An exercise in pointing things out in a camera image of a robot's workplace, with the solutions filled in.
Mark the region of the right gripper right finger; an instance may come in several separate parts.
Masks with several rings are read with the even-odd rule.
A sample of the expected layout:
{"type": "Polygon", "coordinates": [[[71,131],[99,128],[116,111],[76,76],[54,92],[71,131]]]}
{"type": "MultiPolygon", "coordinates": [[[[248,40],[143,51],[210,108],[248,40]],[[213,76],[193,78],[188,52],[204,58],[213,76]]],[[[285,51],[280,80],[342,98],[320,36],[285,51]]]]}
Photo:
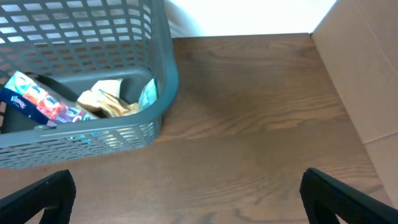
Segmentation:
{"type": "Polygon", "coordinates": [[[300,195],[311,224],[397,223],[397,209],[315,168],[303,173],[300,195]]]}

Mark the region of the colourful Kleenex tissue multipack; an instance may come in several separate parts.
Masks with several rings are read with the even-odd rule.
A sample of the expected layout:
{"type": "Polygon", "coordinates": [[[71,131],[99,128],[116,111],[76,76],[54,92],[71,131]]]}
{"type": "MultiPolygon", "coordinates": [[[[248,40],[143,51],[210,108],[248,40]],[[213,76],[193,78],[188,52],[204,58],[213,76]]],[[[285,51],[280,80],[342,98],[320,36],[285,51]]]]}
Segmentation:
{"type": "Polygon", "coordinates": [[[1,88],[1,101],[37,123],[50,127],[97,118],[19,71],[1,88]]]}

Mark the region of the teal wet wipes packet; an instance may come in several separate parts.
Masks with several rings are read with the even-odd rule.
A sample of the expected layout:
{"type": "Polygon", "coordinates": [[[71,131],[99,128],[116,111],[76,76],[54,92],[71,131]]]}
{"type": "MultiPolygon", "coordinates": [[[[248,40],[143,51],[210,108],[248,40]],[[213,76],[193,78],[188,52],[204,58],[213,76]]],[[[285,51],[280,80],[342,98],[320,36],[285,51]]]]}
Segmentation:
{"type": "Polygon", "coordinates": [[[157,100],[157,87],[155,79],[151,79],[142,89],[138,104],[139,111],[145,110],[157,100]]]}

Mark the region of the beige paper pouch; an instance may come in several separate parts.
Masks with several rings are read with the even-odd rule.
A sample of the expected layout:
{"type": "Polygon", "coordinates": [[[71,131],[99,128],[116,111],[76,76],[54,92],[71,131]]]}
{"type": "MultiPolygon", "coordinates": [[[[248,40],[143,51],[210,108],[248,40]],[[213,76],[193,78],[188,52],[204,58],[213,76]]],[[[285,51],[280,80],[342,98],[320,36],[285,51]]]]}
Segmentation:
{"type": "Polygon", "coordinates": [[[90,112],[102,111],[110,118],[138,113],[138,103],[128,104],[120,98],[122,81],[122,78],[97,81],[78,97],[77,105],[90,112]]]}

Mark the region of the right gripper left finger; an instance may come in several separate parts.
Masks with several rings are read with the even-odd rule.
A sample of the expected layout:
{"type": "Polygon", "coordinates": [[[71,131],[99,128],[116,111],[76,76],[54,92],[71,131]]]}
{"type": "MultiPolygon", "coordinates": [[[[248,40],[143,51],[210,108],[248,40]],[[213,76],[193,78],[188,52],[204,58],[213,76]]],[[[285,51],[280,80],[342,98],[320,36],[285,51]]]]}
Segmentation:
{"type": "Polygon", "coordinates": [[[1,223],[26,223],[40,211],[40,224],[68,224],[76,197],[69,170],[55,172],[1,199],[1,223]]]}

